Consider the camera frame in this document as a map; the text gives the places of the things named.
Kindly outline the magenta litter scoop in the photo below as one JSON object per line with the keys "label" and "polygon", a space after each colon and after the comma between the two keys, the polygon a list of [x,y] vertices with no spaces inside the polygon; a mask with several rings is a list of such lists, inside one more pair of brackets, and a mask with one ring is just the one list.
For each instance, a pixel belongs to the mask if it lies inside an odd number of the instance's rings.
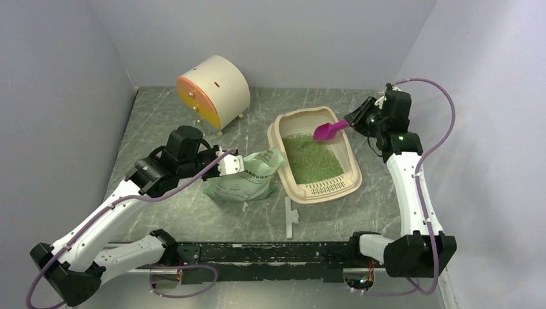
{"label": "magenta litter scoop", "polygon": [[339,131],[342,131],[348,127],[349,123],[346,120],[341,120],[336,123],[322,124],[314,130],[313,141],[322,142],[325,140],[331,140],[335,138]]}

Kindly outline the green cat litter bag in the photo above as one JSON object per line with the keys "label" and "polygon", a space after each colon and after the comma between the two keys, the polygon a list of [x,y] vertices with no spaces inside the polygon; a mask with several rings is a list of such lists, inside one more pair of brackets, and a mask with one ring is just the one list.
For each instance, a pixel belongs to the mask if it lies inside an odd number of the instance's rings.
{"label": "green cat litter bag", "polygon": [[243,158],[243,172],[211,178],[203,193],[222,201],[264,200],[278,192],[272,179],[284,162],[275,148],[249,154]]}

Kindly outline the beige litter box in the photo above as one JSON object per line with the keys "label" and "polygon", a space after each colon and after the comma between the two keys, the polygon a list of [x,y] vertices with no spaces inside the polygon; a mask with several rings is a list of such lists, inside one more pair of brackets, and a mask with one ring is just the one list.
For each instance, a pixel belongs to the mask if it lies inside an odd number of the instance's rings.
{"label": "beige litter box", "polygon": [[330,108],[321,106],[279,115],[268,127],[270,147],[285,160],[278,170],[280,180],[295,202],[336,200],[362,185],[362,173],[345,132],[327,141],[313,139],[317,127],[337,121]]}

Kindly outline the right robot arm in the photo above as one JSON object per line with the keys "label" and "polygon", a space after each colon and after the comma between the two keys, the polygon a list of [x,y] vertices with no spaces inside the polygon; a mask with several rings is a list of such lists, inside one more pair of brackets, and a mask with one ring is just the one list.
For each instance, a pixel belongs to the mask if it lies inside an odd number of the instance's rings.
{"label": "right robot arm", "polygon": [[350,128],[376,140],[393,179],[401,218],[400,237],[391,240],[374,232],[356,232],[347,250],[357,267],[374,259],[391,277],[437,278],[457,249],[444,233],[433,210],[423,169],[420,137],[408,130],[411,96],[388,89],[380,99],[368,97],[344,116]]}

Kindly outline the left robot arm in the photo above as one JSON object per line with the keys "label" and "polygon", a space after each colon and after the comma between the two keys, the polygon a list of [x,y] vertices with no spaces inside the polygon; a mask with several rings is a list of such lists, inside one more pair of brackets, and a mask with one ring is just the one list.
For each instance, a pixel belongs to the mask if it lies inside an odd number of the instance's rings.
{"label": "left robot arm", "polygon": [[144,207],[168,199],[196,180],[243,170],[237,149],[222,149],[204,140],[192,126],[180,126],[167,140],[126,173],[111,196],[81,224],[52,244],[39,243],[30,255],[63,305],[87,301],[106,282],[138,267],[198,268],[179,253],[178,242],[162,229],[142,239],[107,249],[118,228]]}

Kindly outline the green litter pellets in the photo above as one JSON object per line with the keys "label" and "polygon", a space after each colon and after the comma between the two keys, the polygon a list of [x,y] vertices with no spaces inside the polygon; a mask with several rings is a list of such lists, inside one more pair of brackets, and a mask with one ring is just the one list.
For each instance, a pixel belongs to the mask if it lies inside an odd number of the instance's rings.
{"label": "green litter pellets", "polygon": [[283,145],[298,185],[320,182],[344,173],[334,152],[325,143],[313,141],[312,135],[286,136]]}

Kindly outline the round beige drawer cabinet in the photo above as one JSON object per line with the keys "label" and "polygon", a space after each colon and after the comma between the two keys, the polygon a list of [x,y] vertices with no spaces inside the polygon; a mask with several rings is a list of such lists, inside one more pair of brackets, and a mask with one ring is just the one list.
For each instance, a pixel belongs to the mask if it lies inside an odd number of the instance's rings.
{"label": "round beige drawer cabinet", "polygon": [[183,104],[197,124],[222,135],[250,106],[250,89],[242,72],[226,58],[213,55],[176,79]]}

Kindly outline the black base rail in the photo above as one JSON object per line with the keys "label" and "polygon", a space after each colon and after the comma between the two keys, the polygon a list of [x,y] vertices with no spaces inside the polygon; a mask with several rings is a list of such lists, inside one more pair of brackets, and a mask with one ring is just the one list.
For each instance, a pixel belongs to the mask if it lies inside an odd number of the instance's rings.
{"label": "black base rail", "polygon": [[321,280],[344,282],[344,273],[361,274],[379,262],[362,255],[356,241],[180,242],[169,245],[157,265],[189,266],[182,284],[237,281]]}

